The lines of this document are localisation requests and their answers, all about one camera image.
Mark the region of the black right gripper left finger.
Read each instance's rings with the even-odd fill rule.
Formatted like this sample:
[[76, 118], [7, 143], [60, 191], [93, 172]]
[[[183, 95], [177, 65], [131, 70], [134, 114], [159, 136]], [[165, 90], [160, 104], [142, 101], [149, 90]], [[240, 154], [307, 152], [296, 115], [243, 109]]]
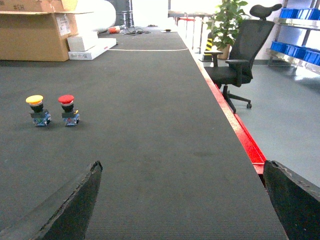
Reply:
[[103, 167], [87, 166], [44, 202], [0, 232], [2, 240], [83, 240], [99, 193]]

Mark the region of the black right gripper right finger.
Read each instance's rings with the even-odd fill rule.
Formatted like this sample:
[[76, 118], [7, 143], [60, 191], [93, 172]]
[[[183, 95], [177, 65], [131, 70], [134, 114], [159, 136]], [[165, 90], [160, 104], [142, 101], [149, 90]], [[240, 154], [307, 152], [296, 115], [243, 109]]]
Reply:
[[263, 178], [287, 237], [290, 240], [318, 240], [320, 188], [277, 161], [264, 163]]

